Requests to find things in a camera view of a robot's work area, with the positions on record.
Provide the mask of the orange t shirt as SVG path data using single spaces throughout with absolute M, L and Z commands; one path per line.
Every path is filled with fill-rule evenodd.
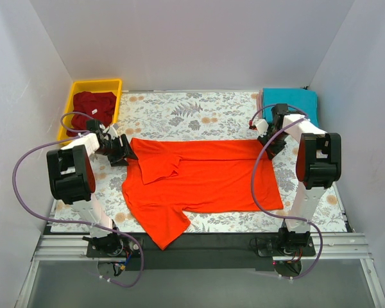
M 190 225 L 186 212 L 282 210 L 273 164 L 256 159 L 257 140 L 130 142 L 122 184 L 125 202 L 153 242 L 164 250 Z

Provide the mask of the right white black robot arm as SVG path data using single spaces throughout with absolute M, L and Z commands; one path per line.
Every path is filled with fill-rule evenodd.
M 252 117 L 249 128 L 258 132 L 262 144 L 257 158 L 273 160 L 290 136 L 298 142 L 296 177 L 298 187 L 288 215 L 272 214 L 262 205 L 258 208 L 268 216 L 282 220 L 278 232 L 254 239 L 251 243 L 260 257 L 288 256 L 292 261 L 302 255 L 314 255 L 311 230 L 316 229 L 312 217 L 321 197 L 341 176 L 341 136 L 319 129 L 299 108 L 286 103 L 269 105 L 272 122 Z

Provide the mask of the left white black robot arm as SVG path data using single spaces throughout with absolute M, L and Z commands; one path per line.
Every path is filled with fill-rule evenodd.
M 110 257 L 129 256 L 138 248 L 131 239 L 117 233 L 114 220 L 97 200 L 96 179 L 90 163 L 93 154 L 104 155 L 110 165 L 127 166 L 128 159 L 136 160 L 125 134 L 119 135 L 116 127 L 104 126 L 92 119 L 86 123 L 87 135 L 59 150 L 47 152 L 47 170 L 53 197 L 78 213 L 88 223 L 89 236 L 84 237 L 90 246 Z

